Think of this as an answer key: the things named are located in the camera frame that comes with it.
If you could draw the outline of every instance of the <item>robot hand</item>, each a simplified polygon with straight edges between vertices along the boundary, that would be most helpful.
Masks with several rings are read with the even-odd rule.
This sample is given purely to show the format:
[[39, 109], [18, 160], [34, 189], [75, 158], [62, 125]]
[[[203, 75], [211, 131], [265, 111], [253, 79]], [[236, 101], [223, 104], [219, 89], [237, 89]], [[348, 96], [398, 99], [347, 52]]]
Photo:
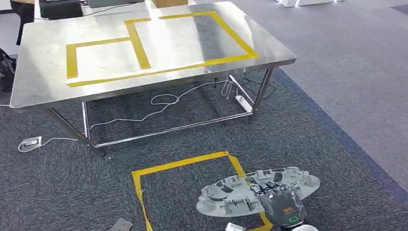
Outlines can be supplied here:
[[306, 208], [291, 185], [268, 182], [252, 184], [251, 190], [272, 223], [282, 231], [318, 231], [307, 225]]

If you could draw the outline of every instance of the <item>floor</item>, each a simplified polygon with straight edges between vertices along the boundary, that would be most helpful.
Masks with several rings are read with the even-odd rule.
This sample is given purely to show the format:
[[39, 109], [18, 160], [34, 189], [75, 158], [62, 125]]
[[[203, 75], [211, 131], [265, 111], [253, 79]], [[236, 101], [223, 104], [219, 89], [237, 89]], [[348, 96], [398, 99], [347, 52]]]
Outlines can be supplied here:
[[[262, 75], [251, 72], [248, 77], [260, 81]], [[264, 101], [254, 123], [241, 118], [125, 143], [109, 147], [106, 157], [91, 154], [75, 141], [52, 141], [19, 153], [16, 146], [26, 137], [71, 136], [43, 113], [18, 114], [0, 108], [2, 120], [7, 121], [0, 124], [0, 130], [9, 131], [0, 132], [0, 230], [103, 231], [119, 218], [132, 222], [136, 231], [145, 230], [131, 172], [219, 151], [237, 157], [246, 172], [298, 166], [318, 176], [321, 187], [304, 203], [311, 222], [320, 230], [407, 230], [408, 193], [282, 70], [276, 70], [273, 79], [276, 91]], [[163, 93], [180, 95], [192, 87], [93, 101], [89, 122], [143, 117], [161, 108], [150, 106], [147, 99]], [[219, 84], [193, 91], [146, 123], [95, 127], [92, 138], [111, 141], [241, 112], [234, 99], [221, 97], [221, 89]], [[80, 128], [80, 105], [59, 111]], [[222, 157], [143, 176], [144, 206], [153, 230], [223, 230], [228, 222], [248, 230], [262, 226], [259, 215], [212, 218], [196, 211], [202, 187], [235, 174], [228, 158]]]
[[296, 53], [285, 72], [408, 190], [408, 15], [392, 8], [408, 2], [231, 1]]
[[[123, 144], [109, 148], [106, 158], [72, 141], [21, 154], [15, 148], [24, 138], [69, 134], [58, 132], [58, 125], [41, 113], [0, 108], [2, 120], [8, 121], [0, 124], [0, 230], [108, 230], [120, 217], [131, 221], [134, 230], [144, 230], [131, 172], [223, 150], [237, 156], [245, 171], [294, 165], [320, 177], [321, 188], [305, 204], [321, 230], [407, 230], [408, 15], [404, 7], [395, 7], [407, 2], [346, 0], [299, 8], [271, 0], [232, 2], [298, 56], [295, 64], [275, 72], [277, 91], [255, 124], [241, 119]], [[0, 47], [9, 54], [17, 53], [17, 32], [12, 31], [18, 23], [15, 15], [0, 15], [1, 34], [6, 35]], [[251, 77], [259, 79], [261, 73]], [[107, 141], [201, 120], [207, 112], [216, 116], [239, 110], [219, 91], [209, 87], [192, 93], [183, 106], [163, 114], [170, 122], [120, 122], [96, 128], [95, 138]], [[145, 115], [155, 108], [144, 111], [133, 102], [159, 93], [93, 102], [91, 123]], [[0, 104], [7, 97], [0, 94]], [[62, 112], [80, 126], [78, 105]], [[194, 207], [203, 186], [233, 174], [228, 161], [220, 159], [143, 178], [153, 229], [222, 230], [231, 220], [202, 216]], [[180, 211], [177, 216], [174, 210]], [[232, 221], [249, 229], [262, 225], [259, 216]]]

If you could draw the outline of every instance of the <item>yellow tape outline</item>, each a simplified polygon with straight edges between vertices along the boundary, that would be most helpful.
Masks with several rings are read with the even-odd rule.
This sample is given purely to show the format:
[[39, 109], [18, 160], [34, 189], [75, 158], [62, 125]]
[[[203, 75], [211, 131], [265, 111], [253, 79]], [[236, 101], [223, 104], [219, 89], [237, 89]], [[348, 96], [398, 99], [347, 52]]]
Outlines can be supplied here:
[[[246, 54], [235, 55], [235, 56], [230, 56], [230, 57], [225, 57], [225, 58], [220, 58], [220, 59], [206, 60], [200, 64], [187, 65], [187, 66], [168, 69], [168, 70], [151, 71], [151, 72], [147, 71], [142, 74], [109, 78], [109, 79], [96, 79], [96, 80], [86, 80], [86, 81], [79, 81], [79, 82], [70, 82], [70, 83], [67, 83], [67, 85], [70, 87], [79, 87], [79, 86], [84, 86], [84, 85], [89, 85], [89, 84], [104, 83], [104, 82], [110, 82], [110, 81], [116, 81], [116, 80], [122, 80], [122, 79], [134, 78], [134, 77], [155, 75], [155, 74], [161, 74], [161, 73], [171, 72], [171, 71], [179, 71], [179, 70], [198, 68], [198, 67], [204, 67], [204, 66], [210, 66], [210, 65], [225, 64], [225, 63], [230, 63], [230, 62], [236, 62], [239, 60], [259, 57], [258, 53], [256, 53], [256, 51], [252, 49], [251, 46], [246, 44], [246, 42], [241, 37], [239, 37], [238, 34], [230, 26], [228, 26], [228, 24], [216, 12], [207, 11], [207, 12], [186, 13], [186, 14], [161, 16], [158, 18], [159, 19], [171, 19], [171, 18], [196, 17], [196, 16], [205, 16], [205, 15], [211, 16], [213, 20], [221, 28], [223, 28], [224, 31], [246, 52]], [[151, 18], [125, 20], [124, 23], [128, 30], [127, 32], [129, 33], [129, 37], [106, 39], [106, 40], [76, 43], [76, 44], [67, 44], [66, 46], [66, 67], [67, 67], [66, 76], [67, 76], [67, 79], [73, 79], [73, 78], [78, 77], [78, 67], [77, 67], [77, 60], [76, 60], [77, 59], [76, 49], [78, 47], [102, 45], [102, 44], [108, 44], [108, 43], [113, 43], [113, 42], [131, 41], [136, 57], [139, 61], [140, 68], [143, 70], [150, 69], [151, 66], [147, 58], [147, 55], [144, 51], [143, 44], [139, 38], [136, 28], [134, 27], [134, 23], [148, 22], [150, 20]]]
[[[220, 157], [225, 157], [227, 156], [228, 159], [230, 160], [232, 166], [234, 167], [235, 171], [238, 173], [238, 176], [243, 177], [245, 175], [245, 172], [240, 164], [240, 162], [238, 161], [238, 158], [234, 157], [233, 155], [229, 154], [228, 152], [218, 152], [218, 153], [212, 153], [212, 154], [207, 154], [207, 155], [201, 155], [201, 156], [197, 156], [197, 157], [193, 157], [193, 158], [189, 158], [189, 159], [184, 159], [184, 160], [179, 160], [179, 161], [175, 161], [175, 162], [171, 162], [171, 163], [167, 163], [164, 165], [158, 165], [158, 166], [154, 166], [154, 167], [150, 167], [150, 168], [145, 168], [145, 169], [141, 169], [141, 170], [136, 170], [136, 171], [132, 171], [132, 177], [133, 177], [133, 183], [135, 185], [135, 189], [136, 189], [136, 195], [140, 201], [140, 205], [142, 207], [142, 211], [143, 211], [143, 217], [144, 220], [146, 222], [146, 231], [153, 231], [152, 225], [150, 224], [148, 218], [147, 218], [147, 214], [146, 214], [146, 209], [144, 207], [144, 202], [143, 202], [143, 193], [142, 193], [142, 189], [141, 189], [141, 180], [140, 177], [143, 175], [148, 175], [151, 173], [155, 173], [155, 172], [159, 172], [159, 171], [164, 171], [164, 170], [168, 170], [171, 168], [175, 168], [175, 167], [180, 167], [180, 166], [184, 166], [184, 165], [189, 165], [189, 164], [194, 164], [197, 162], [202, 162], [202, 161], [206, 161], [206, 160], [211, 160], [211, 159], [216, 159], [216, 158], [220, 158]], [[268, 220], [268, 218], [265, 215], [265, 212], [260, 212], [259, 213], [264, 225], [249, 231], [270, 231], [270, 229], [272, 228], [272, 223]]]

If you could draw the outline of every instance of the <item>black bag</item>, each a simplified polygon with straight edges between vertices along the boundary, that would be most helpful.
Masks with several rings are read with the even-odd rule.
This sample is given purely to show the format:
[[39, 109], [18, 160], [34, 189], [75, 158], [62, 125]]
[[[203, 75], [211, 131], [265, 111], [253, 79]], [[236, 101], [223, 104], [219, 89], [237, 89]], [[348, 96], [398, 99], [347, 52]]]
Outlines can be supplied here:
[[81, 3], [78, 0], [39, 0], [41, 17], [50, 20], [82, 17]]
[[0, 48], [0, 90], [11, 92], [13, 89], [16, 59], [11, 58]]

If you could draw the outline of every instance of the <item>metal table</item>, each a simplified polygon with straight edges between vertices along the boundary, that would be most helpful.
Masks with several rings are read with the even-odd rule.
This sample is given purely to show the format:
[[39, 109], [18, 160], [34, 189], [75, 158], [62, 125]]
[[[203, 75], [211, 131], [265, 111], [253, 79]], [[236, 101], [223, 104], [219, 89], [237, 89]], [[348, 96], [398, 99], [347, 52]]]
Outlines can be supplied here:
[[[11, 108], [45, 110], [93, 151], [256, 113], [274, 67], [295, 55], [231, 2], [36, 22], [25, 25]], [[257, 98], [233, 74], [266, 69]], [[118, 141], [91, 141], [87, 101], [227, 77], [251, 111]], [[82, 134], [54, 108], [81, 102]]]

